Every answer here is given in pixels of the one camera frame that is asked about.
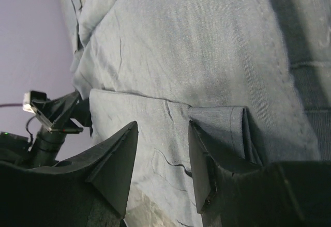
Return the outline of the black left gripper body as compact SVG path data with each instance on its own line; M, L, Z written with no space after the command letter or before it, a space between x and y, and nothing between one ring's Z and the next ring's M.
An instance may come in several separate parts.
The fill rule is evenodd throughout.
M33 144L34 160L54 160L69 134L79 134L92 127L89 99L82 99L78 91L51 100L50 120L53 131L41 125Z

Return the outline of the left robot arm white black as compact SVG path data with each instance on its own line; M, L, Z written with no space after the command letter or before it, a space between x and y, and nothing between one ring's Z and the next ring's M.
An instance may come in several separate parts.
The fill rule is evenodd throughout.
M41 127L29 137L1 132L1 160L24 168L55 165L66 136L92 126L89 99L83 99L78 91L51 100L46 93L32 90L20 106L33 114L25 129L33 119Z

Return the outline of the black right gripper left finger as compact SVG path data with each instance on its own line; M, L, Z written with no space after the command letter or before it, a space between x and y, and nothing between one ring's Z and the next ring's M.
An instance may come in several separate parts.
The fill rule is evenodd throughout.
M138 144L133 121L53 166L1 162L1 226L120 226Z

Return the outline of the grey long sleeve shirt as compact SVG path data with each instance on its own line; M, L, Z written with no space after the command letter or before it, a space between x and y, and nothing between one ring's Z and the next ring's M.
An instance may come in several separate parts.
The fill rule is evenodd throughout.
M129 226L201 226L188 124L259 165L330 159L330 0L61 0L98 143L136 121Z

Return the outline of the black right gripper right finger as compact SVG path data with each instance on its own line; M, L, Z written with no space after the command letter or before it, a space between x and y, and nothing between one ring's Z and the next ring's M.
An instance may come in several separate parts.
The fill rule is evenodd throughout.
M330 226L330 162L262 167L235 155L194 122L188 141L204 226Z

